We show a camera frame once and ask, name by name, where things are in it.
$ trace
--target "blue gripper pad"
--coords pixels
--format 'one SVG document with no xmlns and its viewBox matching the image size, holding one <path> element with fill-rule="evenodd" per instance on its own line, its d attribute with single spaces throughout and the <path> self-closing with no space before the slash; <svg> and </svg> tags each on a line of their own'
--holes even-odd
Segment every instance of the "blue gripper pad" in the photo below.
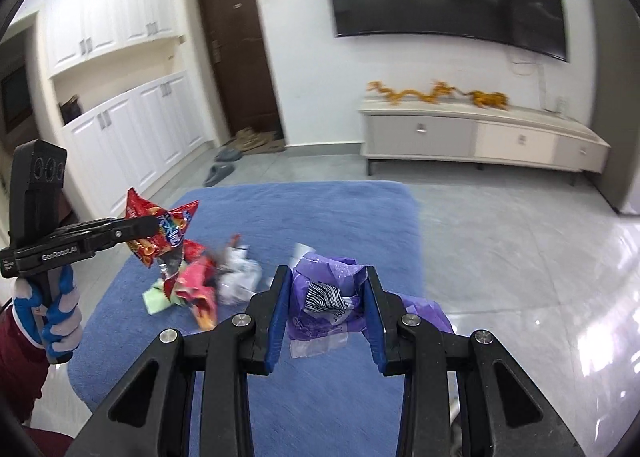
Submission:
<svg viewBox="0 0 640 457">
<path fill-rule="evenodd" d="M 264 358 L 264 366 L 268 373 L 273 372 L 276 363 L 280 359 L 282 339 L 284 338 L 284 330 L 287 326 L 287 317 L 289 315 L 289 294 L 291 293 L 292 278 L 291 270 L 287 268 L 269 324 L 267 354 Z"/>
<path fill-rule="evenodd" d="M 371 346 L 373 362 L 378 366 L 380 374 L 386 370 L 385 328 L 382 325 L 380 311 L 373 296 L 369 279 L 364 283 L 364 319 L 367 324 L 367 340 Z"/>
</svg>

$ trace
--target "gray tile floor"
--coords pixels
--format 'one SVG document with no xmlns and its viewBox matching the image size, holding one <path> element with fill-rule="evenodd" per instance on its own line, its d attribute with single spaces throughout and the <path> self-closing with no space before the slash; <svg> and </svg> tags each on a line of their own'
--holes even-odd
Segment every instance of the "gray tile floor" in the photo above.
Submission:
<svg viewBox="0 0 640 457">
<path fill-rule="evenodd" d="M 168 206 L 201 186 L 204 153 L 154 197 Z M 459 334 L 494 332 L 538 384 L 588 456 L 606 455 L 640 408 L 640 220 L 615 215 L 584 179 L 505 166 L 360 156 L 246 156 L 220 185 L 390 179 L 421 204 L 425 293 Z M 78 264 L 89 317 L 125 247 Z M 33 426 L 75 435 L 89 412 L 65 366 L 52 368 Z"/>
</svg>

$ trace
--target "blue rug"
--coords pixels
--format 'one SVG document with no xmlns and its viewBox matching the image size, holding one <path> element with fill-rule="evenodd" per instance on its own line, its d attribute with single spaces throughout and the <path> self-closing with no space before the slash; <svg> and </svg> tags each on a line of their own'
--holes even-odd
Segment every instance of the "blue rug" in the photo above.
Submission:
<svg viewBox="0 0 640 457">
<path fill-rule="evenodd" d="M 387 291 L 424 296 L 418 206 L 402 184 L 302 182 L 203 188 L 189 192 L 177 204 L 195 199 L 200 207 L 187 237 L 217 247 L 240 233 L 265 277 L 273 277 L 278 265 L 289 262 L 294 244 L 302 243 L 325 256 L 374 265 Z M 131 257 L 87 322 L 68 376 L 90 409 L 95 410 L 160 331 L 196 330 L 186 308 L 146 314 L 142 293 L 158 277 L 157 267 L 146 269 Z M 222 310 L 221 319 L 234 312 Z M 378 374 L 361 334 L 352 335 L 346 348 L 296 360 L 290 358 L 285 342 L 271 376 L 249 376 L 249 395 L 257 456 L 396 453 L 402 377 Z M 198 437 L 195 416 L 194 457 Z"/>
</svg>

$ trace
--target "glove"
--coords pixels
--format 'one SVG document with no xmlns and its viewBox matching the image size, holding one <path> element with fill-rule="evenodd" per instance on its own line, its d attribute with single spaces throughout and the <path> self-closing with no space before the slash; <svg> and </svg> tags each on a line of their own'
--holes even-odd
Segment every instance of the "glove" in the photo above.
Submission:
<svg viewBox="0 0 640 457">
<path fill-rule="evenodd" d="M 74 272 L 70 265 L 62 270 L 50 271 L 49 278 L 56 278 L 59 274 L 60 296 L 57 297 L 47 310 L 42 304 L 39 289 L 24 278 L 18 278 L 14 285 L 14 320 L 25 338 L 35 347 L 42 347 L 42 340 L 46 341 L 47 353 L 54 358 L 75 350 L 82 338 L 82 313 L 78 309 L 79 293 L 74 286 Z M 46 313 L 47 325 L 42 332 L 38 332 L 33 317 L 33 308 L 40 308 L 42 315 Z"/>
</svg>

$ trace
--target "brown door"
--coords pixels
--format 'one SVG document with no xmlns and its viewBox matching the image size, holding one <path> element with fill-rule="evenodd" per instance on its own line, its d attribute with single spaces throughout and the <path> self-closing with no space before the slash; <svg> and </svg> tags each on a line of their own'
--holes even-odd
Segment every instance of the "brown door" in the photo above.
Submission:
<svg viewBox="0 0 640 457">
<path fill-rule="evenodd" d="M 255 0 L 199 1 L 229 132 L 252 127 L 282 137 Z"/>
</svg>

